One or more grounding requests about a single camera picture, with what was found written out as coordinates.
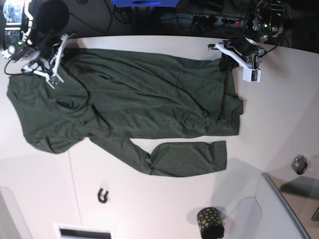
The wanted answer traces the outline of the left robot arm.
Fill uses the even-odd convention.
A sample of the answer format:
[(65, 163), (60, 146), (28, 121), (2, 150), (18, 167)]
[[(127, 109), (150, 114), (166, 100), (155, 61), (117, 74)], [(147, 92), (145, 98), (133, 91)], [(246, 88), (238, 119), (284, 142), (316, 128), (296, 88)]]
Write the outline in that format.
[(262, 45), (270, 39), (279, 46), (276, 38), (283, 32), (283, 20), (284, 7), (281, 0), (256, 1), (240, 24), (240, 36), (208, 45), (209, 49), (222, 53), (219, 59), (220, 71), (231, 71), (238, 66), (257, 71), (263, 57), (269, 53)]

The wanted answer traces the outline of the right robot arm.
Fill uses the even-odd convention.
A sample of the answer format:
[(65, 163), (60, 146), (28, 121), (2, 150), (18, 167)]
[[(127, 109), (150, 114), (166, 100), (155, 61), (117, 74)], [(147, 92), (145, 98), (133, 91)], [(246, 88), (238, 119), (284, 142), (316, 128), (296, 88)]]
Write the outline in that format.
[(20, 75), (44, 77), (51, 88), (63, 83), (59, 67), (71, 34), (62, 33), (70, 18), (62, 0), (6, 0), (0, 52), (8, 63), (23, 61)]

